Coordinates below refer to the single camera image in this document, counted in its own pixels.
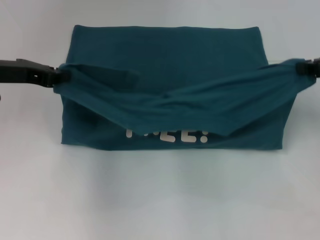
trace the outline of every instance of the white backdrop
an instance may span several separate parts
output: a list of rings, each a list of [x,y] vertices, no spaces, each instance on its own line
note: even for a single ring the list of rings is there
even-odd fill
[[[318,0],[0,0],[0,59],[58,67],[74,25],[258,26],[270,61],[320,57]],[[318,240],[320,87],[280,151],[60,145],[51,89],[0,85],[1,240]]]

